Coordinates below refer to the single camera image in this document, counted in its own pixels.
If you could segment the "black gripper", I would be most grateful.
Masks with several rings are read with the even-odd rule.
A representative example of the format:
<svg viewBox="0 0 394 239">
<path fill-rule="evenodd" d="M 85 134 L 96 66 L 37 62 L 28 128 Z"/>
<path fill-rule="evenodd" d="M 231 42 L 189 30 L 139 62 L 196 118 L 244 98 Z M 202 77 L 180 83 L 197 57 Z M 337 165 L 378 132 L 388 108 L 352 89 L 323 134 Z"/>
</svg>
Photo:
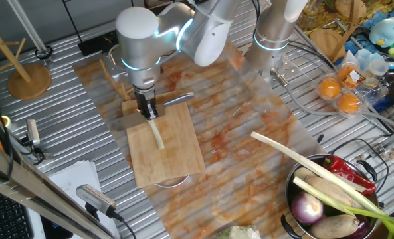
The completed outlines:
<svg viewBox="0 0 394 239">
<path fill-rule="evenodd" d="M 155 88 L 134 88 L 134 93 L 136 96 L 138 108 L 140 109 L 140 114 L 147 120 L 154 120 L 157 118 L 159 114 L 156 110 Z"/>
</svg>

